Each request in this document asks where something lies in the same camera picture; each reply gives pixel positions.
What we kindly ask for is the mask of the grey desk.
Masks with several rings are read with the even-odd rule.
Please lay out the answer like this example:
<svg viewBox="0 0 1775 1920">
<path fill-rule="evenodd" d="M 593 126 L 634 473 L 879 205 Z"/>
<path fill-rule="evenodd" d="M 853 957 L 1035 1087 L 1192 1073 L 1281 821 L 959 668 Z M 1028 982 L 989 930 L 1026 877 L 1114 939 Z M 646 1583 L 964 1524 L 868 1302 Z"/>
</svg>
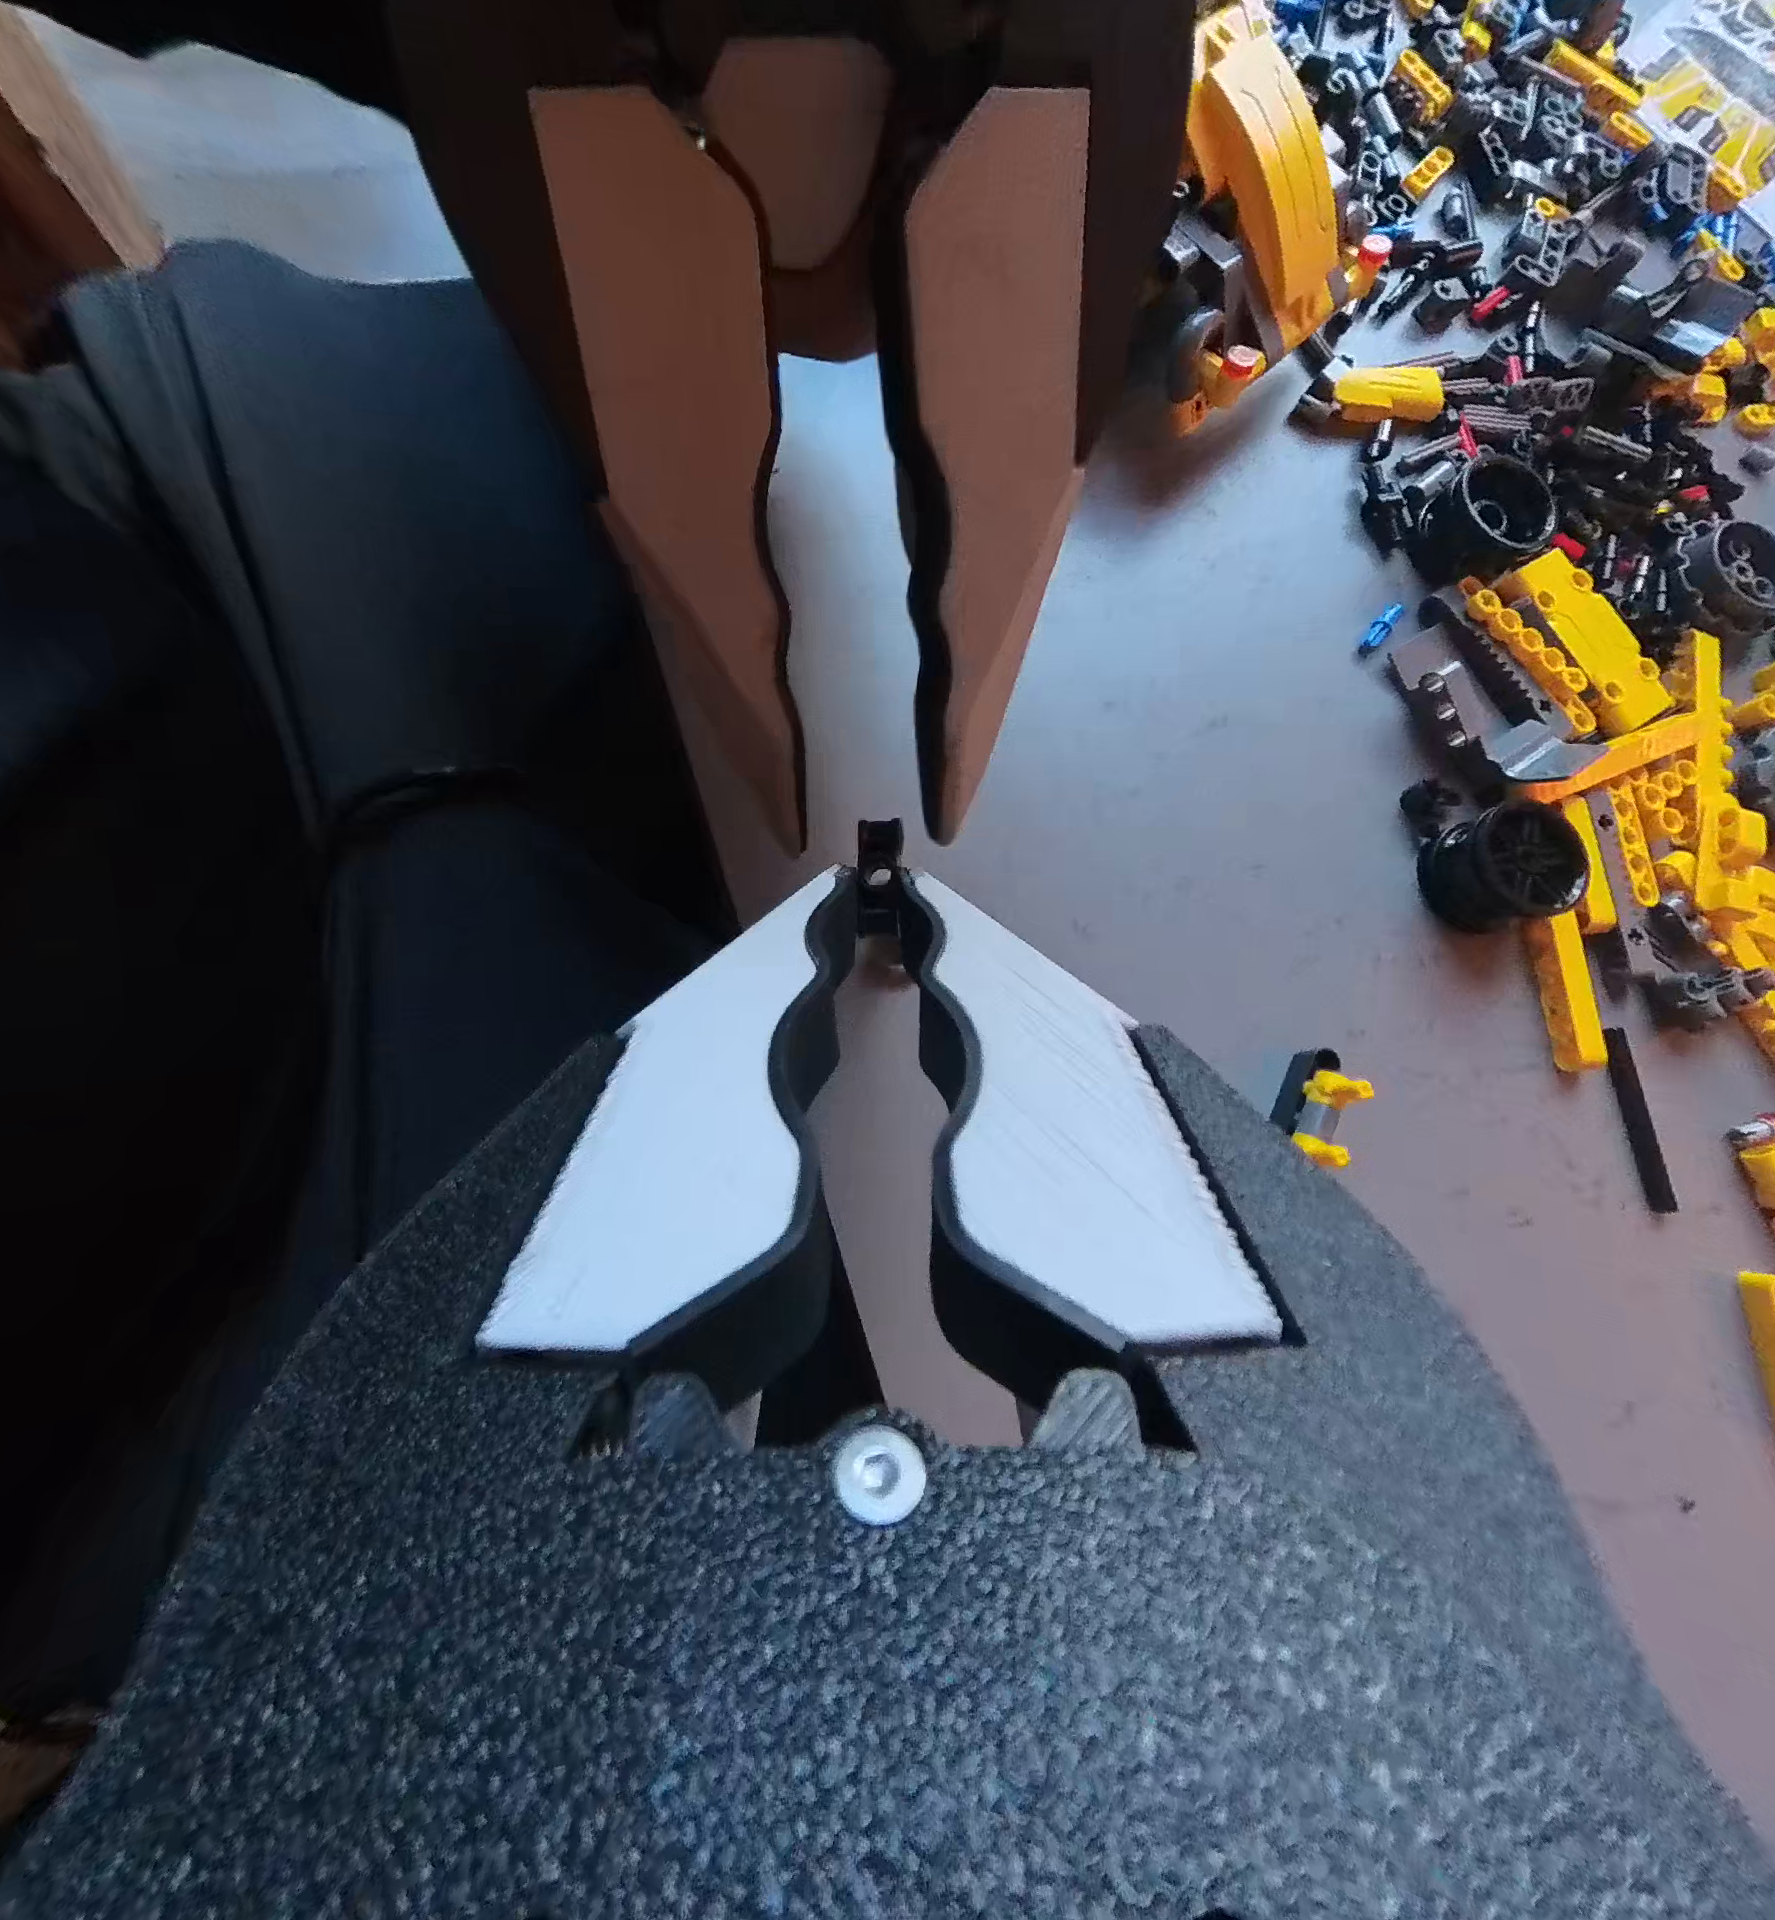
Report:
<svg viewBox="0 0 1775 1920">
<path fill-rule="evenodd" d="M 1775 1240 L 1722 1138 L 1775 1109 L 1775 1073 L 1734 1027 L 1660 1035 L 1607 1006 L 1677 1188 L 1650 1213 L 1607 1079 L 1551 1067 L 1518 947 L 1431 921 L 1397 813 L 1407 708 L 1355 653 L 1407 570 L 1358 525 L 1355 450 L 1287 423 L 1306 372 L 1185 440 L 1114 414 L 935 854 L 875 365 L 786 358 L 777 382 L 803 858 L 685 723 L 741 916 L 899 813 L 948 884 L 1252 1103 L 1310 1044 L 1371 1079 L 1343 1184 L 1507 1378 L 1672 1708 L 1775 1851 L 1775 1435 L 1734 1285 Z"/>
</svg>

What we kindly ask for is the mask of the black axle rod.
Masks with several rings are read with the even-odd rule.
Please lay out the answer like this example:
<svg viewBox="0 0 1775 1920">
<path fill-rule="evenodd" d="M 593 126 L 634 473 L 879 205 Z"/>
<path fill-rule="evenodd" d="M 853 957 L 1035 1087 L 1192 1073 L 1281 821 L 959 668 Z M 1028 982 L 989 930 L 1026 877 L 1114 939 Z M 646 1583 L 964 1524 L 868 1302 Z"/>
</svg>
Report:
<svg viewBox="0 0 1775 1920">
<path fill-rule="evenodd" d="M 1607 1083 L 1618 1112 L 1618 1130 L 1626 1136 L 1637 1169 L 1643 1204 L 1649 1208 L 1649 1213 L 1656 1216 L 1679 1213 L 1679 1197 L 1672 1181 L 1667 1155 L 1660 1143 L 1660 1130 L 1653 1125 L 1653 1112 L 1643 1090 L 1643 1079 L 1626 1030 L 1604 1027 L 1603 1045 L 1604 1045 Z"/>
</svg>

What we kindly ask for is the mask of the grey digger bucket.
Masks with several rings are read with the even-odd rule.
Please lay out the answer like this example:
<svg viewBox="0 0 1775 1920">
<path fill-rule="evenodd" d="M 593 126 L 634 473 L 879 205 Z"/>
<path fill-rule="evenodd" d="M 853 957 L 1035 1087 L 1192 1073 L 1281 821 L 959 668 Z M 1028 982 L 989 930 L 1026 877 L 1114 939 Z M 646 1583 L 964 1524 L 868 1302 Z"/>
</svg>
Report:
<svg viewBox="0 0 1775 1920">
<path fill-rule="evenodd" d="M 1386 658 L 1412 727 L 1470 793 L 1568 782 L 1600 747 L 1572 731 L 1554 698 L 1467 610 L 1458 590 L 1418 606 L 1418 635 Z"/>
</svg>

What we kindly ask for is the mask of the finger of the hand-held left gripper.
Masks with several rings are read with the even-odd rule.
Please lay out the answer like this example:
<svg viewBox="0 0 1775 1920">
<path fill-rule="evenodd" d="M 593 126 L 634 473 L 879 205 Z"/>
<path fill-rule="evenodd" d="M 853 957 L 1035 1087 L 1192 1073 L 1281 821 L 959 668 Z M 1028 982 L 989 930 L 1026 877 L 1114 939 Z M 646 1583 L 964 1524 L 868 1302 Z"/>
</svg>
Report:
<svg viewBox="0 0 1775 1920">
<path fill-rule="evenodd" d="M 1067 521 L 1087 284 L 1088 91 L 992 85 L 904 208 L 910 614 L 928 836 L 969 821 Z"/>
<path fill-rule="evenodd" d="M 532 88 L 603 521 L 691 707 L 807 846 L 791 614 L 770 550 L 777 369 L 750 185 L 646 85 Z"/>
</svg>

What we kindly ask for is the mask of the person's leg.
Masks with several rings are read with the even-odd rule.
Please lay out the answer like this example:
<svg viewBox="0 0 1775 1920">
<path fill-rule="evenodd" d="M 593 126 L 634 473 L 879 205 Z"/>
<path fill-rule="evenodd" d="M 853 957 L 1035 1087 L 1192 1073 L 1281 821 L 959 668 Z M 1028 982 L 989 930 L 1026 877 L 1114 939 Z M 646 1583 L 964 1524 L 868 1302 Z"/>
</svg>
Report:
<svg viewBox="0 0 1775 1920">
<path fill-rule="evenodd" d="M 188 245 L 0 372 L 54 467 L 127 470 L 274 721 L 320 893 L 286 1234 L 59 1540 L 68 1612 L 0 1708 L 101 1703 L 234 1432 L 326 1298 L 588 1037 L 728 926 L 593 485 L 470 281 Z"/>
</svg>

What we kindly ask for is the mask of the pile of mixed small pieces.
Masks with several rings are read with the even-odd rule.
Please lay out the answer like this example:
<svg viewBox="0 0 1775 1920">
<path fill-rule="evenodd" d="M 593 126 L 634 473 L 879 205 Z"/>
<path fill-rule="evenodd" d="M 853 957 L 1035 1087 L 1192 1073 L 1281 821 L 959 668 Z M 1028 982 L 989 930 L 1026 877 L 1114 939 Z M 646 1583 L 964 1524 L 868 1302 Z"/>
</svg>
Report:
<svg viewBox="0 0 1775 1920">
<path fill-rule="evenodd" d="M 1775 245 L 1640 116 L 1634 2 L 1265 2 L 1379 294 L 1301 349 L 1307 426 L 1360 439 L 1358 514 L 1407 555 L 1438 463 L 1505 452 L 1556 545 L 1660 600 L 1708 519 L 1775 534 Z"/>
</svg>

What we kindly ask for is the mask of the yellow toy vehicle assembly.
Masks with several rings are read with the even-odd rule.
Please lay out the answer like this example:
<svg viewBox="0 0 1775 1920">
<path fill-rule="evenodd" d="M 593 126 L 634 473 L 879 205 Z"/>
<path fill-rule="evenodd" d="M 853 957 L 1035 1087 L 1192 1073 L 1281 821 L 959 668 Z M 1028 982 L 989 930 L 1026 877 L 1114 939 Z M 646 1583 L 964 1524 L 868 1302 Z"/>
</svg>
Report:
<svg viewBox="0 0 1775 1920">
<path fill-rule="evenodd" d="M 1258 2 L 1192 26 L 1185 159 L 1140 294 L 1139 369 L 1175 434 L 1237 405 L 1368 294 L 1389 240 L 1350 235 L 1337 160 Z"/>
</svg>

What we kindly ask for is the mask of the wooden beam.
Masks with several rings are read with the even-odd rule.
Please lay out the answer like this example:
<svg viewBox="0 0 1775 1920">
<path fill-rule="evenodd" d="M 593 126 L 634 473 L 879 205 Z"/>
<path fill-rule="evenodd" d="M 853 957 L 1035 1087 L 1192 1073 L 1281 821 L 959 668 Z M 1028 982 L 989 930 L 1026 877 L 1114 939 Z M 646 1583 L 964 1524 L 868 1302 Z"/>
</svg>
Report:
<svg viewBox="0 0 1775 1920">
<path fill-rule="evenodd" d="M 0 2 L 0 369 L 54 351 L 57 305 L 78 279 L 160 257 L 165 235 L 83 96 Z"/>
</svg>

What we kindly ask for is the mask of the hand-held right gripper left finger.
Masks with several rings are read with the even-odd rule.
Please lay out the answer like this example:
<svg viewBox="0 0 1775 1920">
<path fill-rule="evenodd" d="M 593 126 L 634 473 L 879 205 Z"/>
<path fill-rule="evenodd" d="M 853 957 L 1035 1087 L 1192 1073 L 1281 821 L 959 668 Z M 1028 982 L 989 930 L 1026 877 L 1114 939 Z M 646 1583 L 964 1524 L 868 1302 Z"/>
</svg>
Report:
<svg viewBox="0 0 1775 1920">
<path fill-rule="evenodd" d="M 840 1060 L 858 881 L 833 864 L 653 998 L 521 1236 L 472 1351 L 757 1400 L 770 1448 L 858 1406 L 858 1311 L 810 1112 Z"/>
</svg>

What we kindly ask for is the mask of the pile of yellow building pieces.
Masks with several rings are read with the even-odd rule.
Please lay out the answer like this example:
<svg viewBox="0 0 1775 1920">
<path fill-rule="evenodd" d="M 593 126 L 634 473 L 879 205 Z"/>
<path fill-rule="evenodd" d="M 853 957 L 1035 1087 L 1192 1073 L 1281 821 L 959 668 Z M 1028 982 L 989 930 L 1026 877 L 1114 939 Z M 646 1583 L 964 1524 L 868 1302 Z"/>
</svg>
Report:
<svg viewBox="0 0 1775 1920">
<path fill-rule="evenodd" d="M 1564 548 L 1445 593 L 1451 648 L 1490 665 L 1499 728 L 1460 721 L 1474 777 L 1568 806 L 1603 797 L 1613 874 L 1640 908 L 1685 893 L 1718 970 L 1768 973 L 1738 1018 L 1775 1068 L 1775 868 L 1764 803 L 1741 796 L 1741 715 L 1722 689 L 1722 637 L 1682 626 L 1660 661 Z"/>
</svg>

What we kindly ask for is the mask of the plain black tyre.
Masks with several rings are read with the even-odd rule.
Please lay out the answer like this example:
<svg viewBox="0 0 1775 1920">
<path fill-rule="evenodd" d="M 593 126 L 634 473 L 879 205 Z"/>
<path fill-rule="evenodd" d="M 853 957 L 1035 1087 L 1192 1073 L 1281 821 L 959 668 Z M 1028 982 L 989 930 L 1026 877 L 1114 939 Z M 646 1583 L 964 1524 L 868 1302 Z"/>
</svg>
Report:
<svg viewBox="0 0 1775 1920">
<path fill-rule="evenodd" d="M 1414 568 L 1440 583 L 1463 574 L 1505 574 L 1554 545 L 1556 501 L 1529 463 L 1505 452 L 1438 463 L 1425 473 L 1407 550 Z"/>
</svg>

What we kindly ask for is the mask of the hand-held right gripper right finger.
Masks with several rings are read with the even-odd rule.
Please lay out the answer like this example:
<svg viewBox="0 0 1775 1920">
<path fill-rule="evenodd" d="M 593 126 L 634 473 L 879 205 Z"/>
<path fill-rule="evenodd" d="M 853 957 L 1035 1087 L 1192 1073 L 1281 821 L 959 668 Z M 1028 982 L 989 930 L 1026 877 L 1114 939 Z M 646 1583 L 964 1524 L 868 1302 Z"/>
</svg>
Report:
<svg viewBox="0 0 1775 1920">
<path fill-rule="evenodd" d="M 1284 1339 L 1139 1019 L 928 874 L 899 884 L 918 1063 L 944 1100 L 930 1298 L 948 1342 L 1046 1412 L 1072 1373 L 1166 1417 L 1157 1367 Z"/>
</svg>

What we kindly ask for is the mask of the long yellow holed beam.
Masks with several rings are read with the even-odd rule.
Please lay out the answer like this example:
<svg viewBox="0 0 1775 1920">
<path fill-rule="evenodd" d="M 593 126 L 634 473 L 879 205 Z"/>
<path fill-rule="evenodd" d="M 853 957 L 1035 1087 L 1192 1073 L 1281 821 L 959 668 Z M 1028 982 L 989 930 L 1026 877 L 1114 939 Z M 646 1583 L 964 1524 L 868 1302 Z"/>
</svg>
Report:
<svg viewBox="0 0 1775 1920">
<path fill-rule="evenodd" d="M 1600 1018 L 1590 957 L 1578 914 L 1526 916 L 1518 921 L 1526 968 L 1548 1032 L 1551 1060 L 1559 1073 L 1600 1073 L 1607 1044 Z"/>
</svg>

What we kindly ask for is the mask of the dark grey joint connector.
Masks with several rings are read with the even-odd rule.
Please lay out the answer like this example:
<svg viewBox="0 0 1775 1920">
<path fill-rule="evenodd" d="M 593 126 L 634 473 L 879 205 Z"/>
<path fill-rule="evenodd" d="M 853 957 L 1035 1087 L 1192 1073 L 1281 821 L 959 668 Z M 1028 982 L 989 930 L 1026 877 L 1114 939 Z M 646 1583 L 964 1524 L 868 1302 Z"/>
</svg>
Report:
<svg viewBox="0 0 1775 1920">
<path fill-rule="evenodd" d="M 1663 891 L 1643 908 L 1626 936 L 1631 978 L 1656 1027 L 1703 1032 L 1738 1018 L 1775 991 L 1764 962 L 1732 962 L 1715 953 L 1718 930 L 1685 891 Z"/>
</svg>

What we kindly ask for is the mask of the black beam with yellow pins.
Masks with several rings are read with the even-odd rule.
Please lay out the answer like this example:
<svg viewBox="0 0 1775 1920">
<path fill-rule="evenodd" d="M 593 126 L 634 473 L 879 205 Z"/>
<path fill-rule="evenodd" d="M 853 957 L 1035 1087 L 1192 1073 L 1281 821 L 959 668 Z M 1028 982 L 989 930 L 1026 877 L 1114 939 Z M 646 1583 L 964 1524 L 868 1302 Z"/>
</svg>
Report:
<svg viewBox="0 0 1775 1920">
<path fill-rule="evenodd" d="M 1299 1050 L 1287 1058 L 1267 1117 L 1310 1164 L 1343 1169 L 1350 1151 L 1337 1138 L 1337 1128 L 1349 1109 L 1373 1099 L 1373 1083 L 1349 1076 L 1337 1050 Z"/>
</svg>

